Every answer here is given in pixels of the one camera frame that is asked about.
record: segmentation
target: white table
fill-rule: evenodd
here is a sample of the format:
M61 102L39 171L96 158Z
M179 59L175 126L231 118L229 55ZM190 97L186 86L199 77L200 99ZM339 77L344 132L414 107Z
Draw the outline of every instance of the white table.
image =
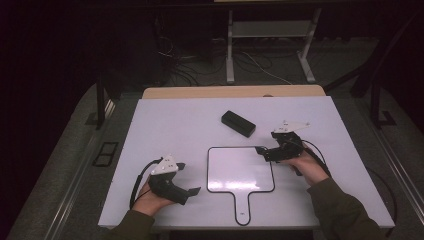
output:
M256 124L250 138L220 122L227 110ZM309 122L309 128L297 133L320 148L335 181L364 204L378 225L394 226L332 99L326 96L140 100L99 225L119 224L128 210L137 175L150 161L171 153L177 162L186 163L186 168L174 178L175 185L202 189L185 206L175 204L161 210L154 230L318 228L307 184L285 165L273 164L274 191L250 195L251 221L243 227L235 221L233 196L210 193L206 188L209 148L276 147L270 132L283 120Z

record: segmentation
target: cable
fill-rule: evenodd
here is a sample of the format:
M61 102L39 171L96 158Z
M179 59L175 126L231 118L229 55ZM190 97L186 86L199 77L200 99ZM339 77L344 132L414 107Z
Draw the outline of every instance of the cable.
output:
M365 167L369 172L371 172L372 174L374 174L378 179L380 179L380 181L386 186L387 190L389 191L390 197L392 198L393 201L393 222L396 225L397 222L397 214L398 214L398 207L397 207L397 201L396 201L396 197L395 194L393 193L393 190L390 188L389 184L383 179L383 177L381 177L376 171L372 170L369 167ZM389 238L390 235L392 234L393 230L395 228L391 228L389 231L386 232L386 238Z
M140 186L140 182L141 182L141 179L143 179L143 175L144 175L144 172L146 172L146 170L150 167L150 166L152 166L153 164L158 164L158 163L160 163L160 161L162 161L162 159L163 158L160 158L160 159L157 159L157 160L153 160L153 161L151 161L149 164L147 164L147 166L146 167L144 167L144 169L143 169L143 171L141 171L141 173L140 173L140 175L138 175L137 176L137 180L135 181L135 184L134 184L134 188L133 188L133 191L132 191L132 193L131 193L131 198L130 198L130 209L134 206L134 203L135 203L135 201L137 201L137 199L135 199L135 196L137 195L137 190L138 190L138 187Z
M319 152L319 154L321 155L321 158L322 158L322 162L324 163L324 164L327 164L326 162L325 162L325 158L324 158L324 155L322 155L322 153L321 153L321 151L319 150L319 148L317 147L317 146L315 146L313 143L311 143L311 142L309 142L309 141L306 141L306 140L303 140L302 139L302 142L306 142L306 143L309 143L309 144L311 144L318 152Z
M146 195L146 193L148 193L148 192L150 192L150 191L151 191L151 189L149 189L149 190L145 191L144 193L140 194L140 196L138 196L138 197L134 200L134 203L135 203L135 202L137 202L137 200L138 200L138 199L140 199L142 196Z
M255 61L255 59L253 59L248 53L246 53L246 52L242 52L243 54L245 54L245 55L247 55L261 70L262 70L262 72L264 72L264 73L266 73L266 74L268 74L269 76L271 76L271 77L274 77L274 78L277 78L277 79L280 79L280 80L282 80L282 81L284 81L284 82L286 82L286 83L288 83L288 84L290 84L290 85L293 85L293 83L291 83L291 82L289 82L289 81L287 81L286 79L284 79L284 78L281 78L281 77L278 77L278 76L275 76L274 74L272 74L272 73L269 73L269 72L267 72L267 71L265 71L262 67L261 67L261 65L259 65L256 61Z

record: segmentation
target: black cable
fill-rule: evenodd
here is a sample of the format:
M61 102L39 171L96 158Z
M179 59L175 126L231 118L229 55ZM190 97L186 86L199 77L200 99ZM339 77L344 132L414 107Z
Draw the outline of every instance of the black cable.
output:
M140 173L140 175L138 175L137 176L137 180L135 181L135 184L134 184L134 187L133 187L133 191L132 191L132 193L131 193L131 198L130 198L130 209L134 206L134 203L135 203L135 201L137 201L137 199L135 199L135 196L137 195L137 191L138 191L138 187L140 186L140 182L141 182L141 179L143 179L143 175L144 175L144 172L146 172L146 170L150 167L150 166L152 166L153 164L158 164L158 163L160 163L160 161L162 161L162 159L163 158L160 158L160 159L157 159L157 160L153 160L153 161L151 161L149 164L147 164L147 166L146 167L144 167L144 169L143 169L143 171L141 171L141 173Z
M148 193L148 192L150 192L150 191L151 191L151 189L149 189L149 190L145 191L144 193L140 194L140 196L138 196L138 197L134 200L134 203L135 203L135 202L137 202L137 200L138 200L138 199L140 199L142 196L146 195L146 193Z
M322 158L322 161L324 162L324 164L327 164L326 162L325 162L325 159L324 159L324 155L322 155L322 153L321 153L321 151L319 150L319 148L317 147L317 146L315 146L313 143L311 143L311 142L309 142L309 141L306 141L306 140L302 140L302 142L306 142L306 143L309 143L309 144L311 144L318 152L319 152L319 154L321 155L321 158Z
M169 71L170 71L172 74L178 75L178 76L180 76L182 79L186 80L190 87L192 86L192 82L190 81L190 79L189 79L189 78L187 78L186 76L184 76L183 74L181 74L181 73L179 73L179 72L176 72L176 71L173 71L173 70L169 70Z
M386 186L387 190L389 191L390 197L392 198L392 201L393 201L393 217L392 217L392 220L393 220L393 222L396 225L397 214L398 214L398 207L397 207L397 201L396 201L395 194L393 193L393 190L390 188L389 184L383 179L383 177L381 177L376 171L374 171L371 168L366 167L366 166L365 166L365 168L369 172L371 172L372 174L374 174L378 179L380 179L380 181L384 184L384 186ZM393 232L394 229L395 228L393 227L393 228L389 229L389 231L386 232L386 238L389 238L390 237L390 235L392 234L392 232Z
M240 68L240 69L242 69L242 70L244 70L244 71L246 71L246 72L249 72L249 73L263 73L262 71L252 71L252 70L249 70L249 69L247 69L247 68L245 68L245 67L243 67L241 64L240 64L240 62L244 62L243 60L240 60L240 58L238 58L238 57L236 57L235 55L233 56L233 60L234 60L234 63Z
M196 78L190 75L189 73L178 68L175 68L175 71L181 75L185 74L185 76L187 76L188 79L191 79L196 84L196 86L199 86L199 82L197 82Z
M207 73L199 72L199 71L195 70L194 68L186 66L184 64L179 64L178 66L185 67L185 68L187 68L187 69L189 69L189 70L191 70L194 73L199 74L199 75L212 75L212 74L219 72L224 65L225 65L225 58L222 60L220 66L217 69L213 70L212 72L207 72Z

